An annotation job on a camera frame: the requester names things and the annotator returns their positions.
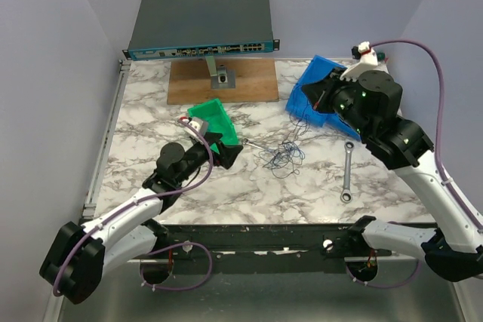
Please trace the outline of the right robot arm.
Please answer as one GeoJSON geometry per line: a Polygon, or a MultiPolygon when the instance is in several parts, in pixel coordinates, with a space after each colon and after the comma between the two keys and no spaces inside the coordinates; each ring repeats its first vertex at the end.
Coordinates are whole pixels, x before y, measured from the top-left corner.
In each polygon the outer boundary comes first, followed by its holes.
{"type": "Polygon", "coordinates": [[[436,228],[415,228],[363,216],[348,231],[355,255],[391,250],[425,262],[446,281],[482,273],[482,215],[460,189],[443,177],[435,147],[415,122],[398,115],[403,89],[380,70],[363,72],[356,81],[341,80],[333,69],[321,81],[301,87],[309,104],[332,113],[360,136],[361,143],[401,178],[434,218],[436,228]]]}

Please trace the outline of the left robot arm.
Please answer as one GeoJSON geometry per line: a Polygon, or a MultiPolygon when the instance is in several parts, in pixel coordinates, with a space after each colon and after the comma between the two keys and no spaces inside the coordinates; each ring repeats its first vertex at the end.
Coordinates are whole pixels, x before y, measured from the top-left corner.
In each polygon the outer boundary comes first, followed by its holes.
{"type": "Polygon", "coordinates": [[[157,232],[153,219],[194,188],[183,182],[203,165],[228,170],[235,163],[243,147],[228,146],[221,138],[219,133],[208,132],[189,149],[179,143],[164,145],[154,171],[126,202],[81,225],[63,225],[39,270],[53,295],[79,304],[108,271],[136,256],[162,256],[168,241],[157,232]]]}

